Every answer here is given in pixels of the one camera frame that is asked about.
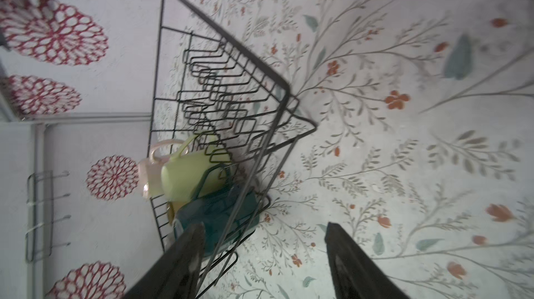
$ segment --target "white wall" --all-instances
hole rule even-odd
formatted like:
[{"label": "white wall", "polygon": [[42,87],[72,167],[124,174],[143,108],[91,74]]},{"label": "white wall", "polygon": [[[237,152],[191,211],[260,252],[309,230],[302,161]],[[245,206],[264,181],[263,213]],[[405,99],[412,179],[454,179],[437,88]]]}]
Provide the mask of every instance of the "white wall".
[{"label": "white wall", "polygon": [[0,297],[26,297],[26,179],[33,167],[29,125],[0,123]]},{"label": "white wall", "polygon": [[55,241],[71,242],[58,248],[48,261],[45,290],[84,263],[111,262],[132,286],[162,254],[150,202],[134,190],[116,200],[97,199],[85,182],[91,166],[112,155],[136,162],[146,156],[149,123],[56,125],[45,134],[46,163],[70,175],[55,181],[56,217],[71,219],[55,228]]},{"label": "white wall", "polygon": [[161,0],[58,0],[103,27],[109,49],[89,65],[54,65],[0,50],[7,75],[35,75],[76,89],[75,112],[149,112]]}]

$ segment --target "black wire dish rack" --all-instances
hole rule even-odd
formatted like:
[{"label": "black wire dish rack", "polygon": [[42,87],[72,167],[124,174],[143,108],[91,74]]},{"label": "black wire dish rack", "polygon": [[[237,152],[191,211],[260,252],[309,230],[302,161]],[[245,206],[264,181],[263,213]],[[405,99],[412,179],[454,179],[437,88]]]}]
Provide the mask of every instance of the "black wire dish rack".
[{"label": "black wire dish rack", "polygon": [[[177,22],[185,30],[169,26]],[[174,73],[169,76],[162,66],[177,57],[181,59],[170,67]],[[172,87],[163,82],[169,77],[173,79]],[[228,166],[241,189],[221,240],[202,269],[197,298],[237,263],[236,248],[251,235],[244,237],[254,216],[269,206],[267,192],[277,173],[296,142],[317,129],[315,122],[300,115],[298,103],[280,75],[209,16],[187,0],[161,0],[149,148],[157,139],[197,134],[189,149],[204,149],[210,160],[216,155],[229,154],[231,164]],[[207,145],[214,145],[209,148],[209,154]],[[163,153],[166,152],[171,153],[172,147],[167,147]],[[269,171],[269,177],[259,179],[268,163],[274,164],[276,170]],[[251,189],[256,192],[257,200],[266,202],[258,204],[250,221],[229,233]],[[172,235],[167,200],[156,196],[150,198],[150,203],[161,247],[165,250],[164,239]],[[223,238],[231,237],[236,231],[240,233],[236,243],[221,250]],[[202,288],[208,272],[224,260],[216,279]]]}]

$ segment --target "wall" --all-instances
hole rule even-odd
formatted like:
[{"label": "wall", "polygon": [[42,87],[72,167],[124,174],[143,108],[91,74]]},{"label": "wall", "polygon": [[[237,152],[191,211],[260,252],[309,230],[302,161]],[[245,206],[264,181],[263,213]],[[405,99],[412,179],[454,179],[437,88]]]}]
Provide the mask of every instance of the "wall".
[{"label": "wall", "polygon": [[[70,246],[54,250],[47,265],[50,273],[44,280],[46,290],[71,269],[96,261],[119,266],[124,282],[130,285],[161,255],[150,202],[137,189],[137,168],[115,159],[98,168],[98,174],[89,174],[93,165],[108,156],[124,156],[133,162],[144,158],[148,128],[149,123],[144,122],[56,125],[47,129],[47,165],[58,173],[70,172],[68,177],[55,180],[57,196],[71,194],[57,201],[56,217],[69,214],[71,219],[56,226],[55,241],[70,242]],[[109,196],[97,197],[87,188],[88,176],[105,184],[105,177],[114,174],[118,175],[114,186],[127,189],[124,193],[130,191],[124,197],[113,191]]]},{"label": "wall", "polygon": [[28,125],[0,123],[0,297],[26,297],[24,235],[26,179],[33,170],[33,143]]},{"label": "wall", "polygon": [[[68,49],[76,64],[69,66],[49,43],[31,40],[50,32],[30,31],[25,21],[0,23],[11,27],[19,48],[0,52],[9,76],[65,83],[11,78],[21,108],[148,111],[159,0],[57,1],[92,18],[97,26],[88,36],[96,44],[75,33],[69,40],[83,50]],[[332,297],[323,242],[328,221],[342,224],[411,297],[533,296],[532,0],[194,2],[277,69],[321,122],[274,173],[279,201],[209,296]],[[33,3],[44,13],[41,1]],[[0,22],[13,19],[6,5]],[[78,21],[87,19],[77,15]],[[175,54],[178,63],[179,48]],[[94,61],[86,65],[88,59]],[[177,84],[168,74],[163,90]],[[51,101],[41,92],[48,86],[60,94]],[[165,115],[158,119],[168,123]],[[61,188],[75,193],[72,204],[64,201],[73,219],[58,238],[73,244],[52,263],[51,297],[64,295],[64,276],[98,271],[111,277],[107,289],[118,296],[157,257],[140,197],[99,199],[85,182],[108,156],[144,156],[146,129],[64,127],[51,136],[54,167],[73,173]],[[125,239],[134,226],[137,241]]]}]

